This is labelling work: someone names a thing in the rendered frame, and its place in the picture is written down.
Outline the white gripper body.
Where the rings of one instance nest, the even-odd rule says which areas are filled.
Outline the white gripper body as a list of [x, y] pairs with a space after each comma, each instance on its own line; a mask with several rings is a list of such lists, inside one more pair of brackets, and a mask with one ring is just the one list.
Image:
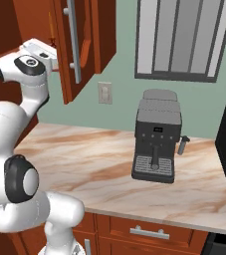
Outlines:
[[28, 41], [25, 41], [20, 47], [20, 50], [25, 50], [31, 54], [40, 56], [41, 54], [46, 54], [48, 56], [56, 56], [57, 50], [50, 45], [32, 38]]

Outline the black dishwasher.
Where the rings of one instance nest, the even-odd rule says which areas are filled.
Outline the black dishwasher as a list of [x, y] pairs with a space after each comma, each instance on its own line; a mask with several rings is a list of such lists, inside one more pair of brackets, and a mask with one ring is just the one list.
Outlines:
[[201, 255], [226, 255], [226, 235], [209, 233]]

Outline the beige wall switch plate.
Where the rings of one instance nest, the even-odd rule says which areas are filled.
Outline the beige wall switch plate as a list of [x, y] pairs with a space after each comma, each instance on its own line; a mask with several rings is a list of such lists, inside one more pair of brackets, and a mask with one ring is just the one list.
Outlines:
[[112, 84], [106, 82], [98, 83], [99, 103], [111, 105], [113, 103]]

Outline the grey-framed window with blinds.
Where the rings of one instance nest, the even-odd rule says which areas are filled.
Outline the grey-framed window with blinds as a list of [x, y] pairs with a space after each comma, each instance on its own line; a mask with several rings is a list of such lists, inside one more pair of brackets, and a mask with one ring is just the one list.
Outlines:
[[137, 79], [214, 83], [226, 45], [226, 0], [137, 0]]

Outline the red-brown wall cabinet door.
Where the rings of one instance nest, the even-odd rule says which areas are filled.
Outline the red-brown wall cabinet door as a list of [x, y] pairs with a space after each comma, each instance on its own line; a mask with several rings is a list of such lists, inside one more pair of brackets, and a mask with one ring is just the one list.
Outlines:
[[68, 16], [64, 14], [67, 0], [51, 0], [57, 57], [64, 104], [72, 102], [96, 72], [92, 24], [92, 1], [75, 0], [79, 55], [82, 80], [75, 81], [71, 34]]

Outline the narrow red-brown drawer front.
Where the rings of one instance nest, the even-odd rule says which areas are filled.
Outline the narrow red-brown drawer front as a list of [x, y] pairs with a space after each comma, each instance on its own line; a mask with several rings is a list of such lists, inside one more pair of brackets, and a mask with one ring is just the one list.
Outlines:
[[75, 227], [75, 230], [94, 233], [96, 231], [94, 215], [86, 212], [82, 222]]

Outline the dark grey coffee machine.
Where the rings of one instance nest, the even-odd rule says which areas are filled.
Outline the dark grey coffee machine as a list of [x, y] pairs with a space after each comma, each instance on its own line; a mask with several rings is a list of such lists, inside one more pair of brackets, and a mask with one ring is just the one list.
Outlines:
[[135, 119], [135, 149], [131, 176], [161, 183], [174, 182], [174, 154], [182, 155], [190, 138], [181, 134], [177, 94], [170, 90], [143, 92]]

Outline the red-brown wooden drawer front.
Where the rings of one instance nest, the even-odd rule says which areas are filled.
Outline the red-brown wooden drawer front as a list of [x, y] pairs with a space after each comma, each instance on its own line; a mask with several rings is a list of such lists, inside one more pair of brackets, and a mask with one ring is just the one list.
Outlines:
[[[172, 249], [182, 249], [199, 253], [203, 247], [207, 231], [194, 230], [189, 228], [170, 226], [159, 223], [151, 223], [140, 220], [120, 218], [115, 216], [97, 215], [97, 225], [99, 235], [137, 244], [157, 245], [160, 247], [170, 247]], [[170, 235], [168, 240], [130, 234], [129, 229], [139, 225], [144, 230], [157, 231], [162, 229]]]

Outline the red-brown wooden wall cabinet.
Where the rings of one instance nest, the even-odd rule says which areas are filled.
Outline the red-brown wooden wall cabinet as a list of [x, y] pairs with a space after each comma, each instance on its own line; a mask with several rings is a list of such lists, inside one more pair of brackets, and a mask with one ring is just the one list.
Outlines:
[[[115, 0], [91, 0], [96, 72], [116, 52]], [[0, 54], [36, 38], [57, 49], [51, 0], [0, 0]]]

